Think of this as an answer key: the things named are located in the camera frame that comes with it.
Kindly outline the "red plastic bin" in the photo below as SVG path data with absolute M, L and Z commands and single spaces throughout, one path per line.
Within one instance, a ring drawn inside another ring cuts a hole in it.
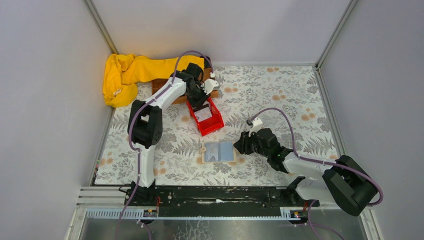
M 195 118 L 194 112 L 199 110 L 199 109 L 195 109 L 193 108 L 189 102 L 186 102 L 186 105 L 188 107 L 190 116 L 193 117 L 193 119 L 195 120 L 197 129 L 199 130 L 200 134 L 204 137 L 214 131 L 217 131 L 219 129 L 222 129 L 225 125 L 224 125 L 224 121 L 222 118 L 222 115 L 220 113 L 220 111 L 218 110 L 218 108 L 216 107 L 215 103 L 213 102 L 212 98 L 208 98 L 206 100 L 206 102 L 203 104 L 203 106 L 200 107 L 200 109 L 208 106 L 210 108 L 210 111 L 212 113 L 212 117 L 209 119 L 206 119 L 202 122 L 198 122 Z

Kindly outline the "beige card holder wallet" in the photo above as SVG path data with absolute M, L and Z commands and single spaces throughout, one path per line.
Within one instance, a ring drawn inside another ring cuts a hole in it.
M 235 163 L 236 149 L 232 141 L 203 142 L 199 150 L 202 163 Z

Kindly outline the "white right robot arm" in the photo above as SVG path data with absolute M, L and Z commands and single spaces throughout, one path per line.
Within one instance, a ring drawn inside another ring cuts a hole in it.
M 301 180 L 294 188 L 303 200 L 334 203 L 347 214 L 358 216 L 378 194 L 368 174 L 351 157 L 342 155 L 333 162 L 304 160 L 282 146 L 269 128 L 244 131 L 233 146 L 242 155 L 265 157 L 276 171 L 299 175 Z

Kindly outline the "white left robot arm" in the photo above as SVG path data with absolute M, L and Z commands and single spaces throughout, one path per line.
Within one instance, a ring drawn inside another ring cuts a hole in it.
M 186 69 L 174 72 L 152 96 L 132 103 L 127 130 L 129 145 L 138 152 L 137 176 L 135 185 L 131 187 L 132 197 L 154 197 L 154 152 L 163 134 L 163 111 L 183 95 L 192 107 L 202 107 L 210 97 L 201 88 L 199 77 L 203 73 L 200 66 L 189 63 Z

